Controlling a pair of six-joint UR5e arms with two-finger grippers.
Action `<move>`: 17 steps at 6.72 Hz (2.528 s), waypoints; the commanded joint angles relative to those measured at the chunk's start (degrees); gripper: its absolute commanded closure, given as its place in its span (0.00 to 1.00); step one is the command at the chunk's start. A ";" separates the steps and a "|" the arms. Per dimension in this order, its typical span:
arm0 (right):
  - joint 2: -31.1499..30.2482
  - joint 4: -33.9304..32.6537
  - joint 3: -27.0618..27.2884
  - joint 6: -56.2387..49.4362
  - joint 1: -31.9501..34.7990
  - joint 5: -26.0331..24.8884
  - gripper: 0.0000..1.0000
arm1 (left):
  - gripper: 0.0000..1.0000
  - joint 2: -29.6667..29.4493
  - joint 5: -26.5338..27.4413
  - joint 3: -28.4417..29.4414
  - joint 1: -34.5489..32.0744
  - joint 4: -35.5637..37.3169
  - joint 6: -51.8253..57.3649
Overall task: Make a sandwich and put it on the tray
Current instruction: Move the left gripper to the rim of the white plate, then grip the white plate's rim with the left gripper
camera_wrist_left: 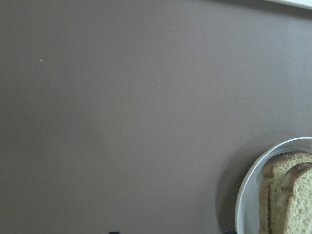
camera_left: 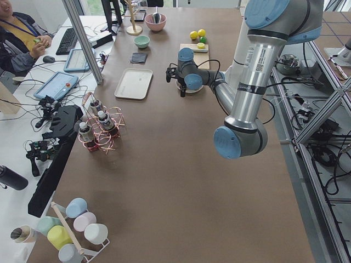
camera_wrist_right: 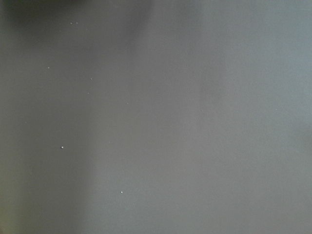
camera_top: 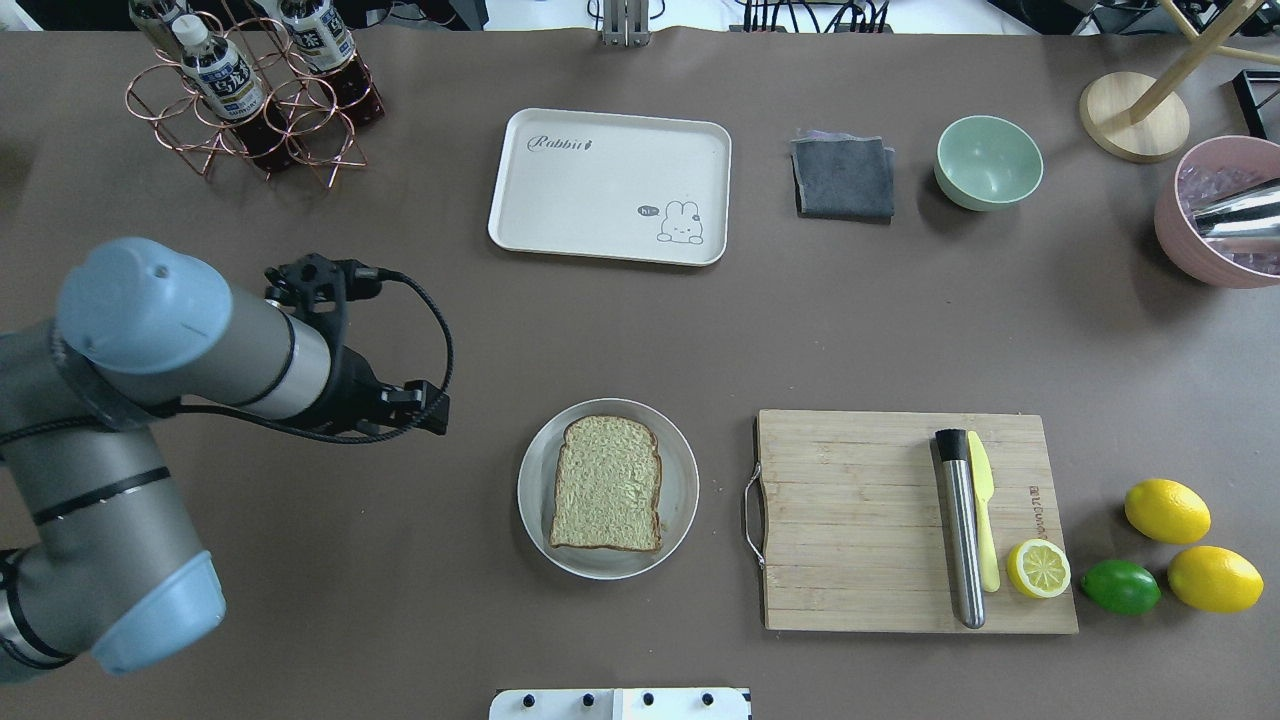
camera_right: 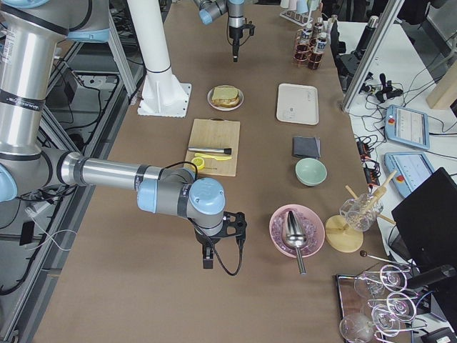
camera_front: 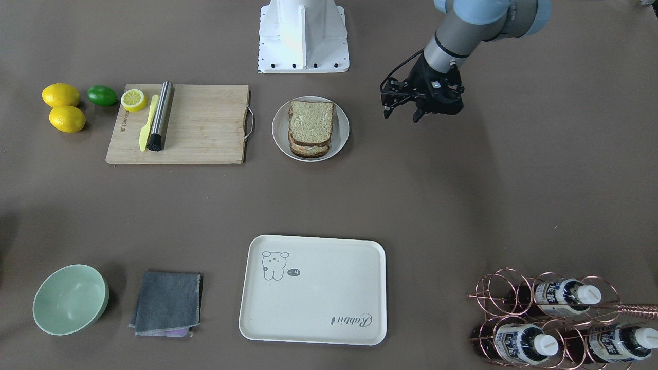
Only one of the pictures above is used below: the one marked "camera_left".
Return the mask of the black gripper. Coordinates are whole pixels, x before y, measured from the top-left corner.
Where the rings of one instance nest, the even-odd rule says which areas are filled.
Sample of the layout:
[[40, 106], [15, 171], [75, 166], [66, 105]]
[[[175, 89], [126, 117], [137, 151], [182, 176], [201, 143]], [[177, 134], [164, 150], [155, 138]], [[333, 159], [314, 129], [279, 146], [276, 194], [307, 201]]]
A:
[[184, 97], [184, 96], [186, 96], [186, 89], [187, 89], [187, 87], [186, 87], [186, 84], [184, 84], [184, 83], [180, 83], [179, 84], [179, 88], [180, 88], [180, 97]]

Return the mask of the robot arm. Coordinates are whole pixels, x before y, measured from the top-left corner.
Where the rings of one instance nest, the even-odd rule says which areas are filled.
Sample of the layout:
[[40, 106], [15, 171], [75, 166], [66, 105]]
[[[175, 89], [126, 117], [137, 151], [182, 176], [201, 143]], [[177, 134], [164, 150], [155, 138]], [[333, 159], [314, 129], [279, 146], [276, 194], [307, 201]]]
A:
[[180, 94], [206, 85], [229, 114], [214, 132], [217, 152], [226, 159], [260, 153], [267, 132], [257, 114], [275, 61], [284, 46], [317, 39], [321, 32], [323, 1], [249, 1], [238, 42], [244, 60], [224, 73], [200, 69], [190, 48], [178, 52], [178, 66], [167, 80], [177, 79]]

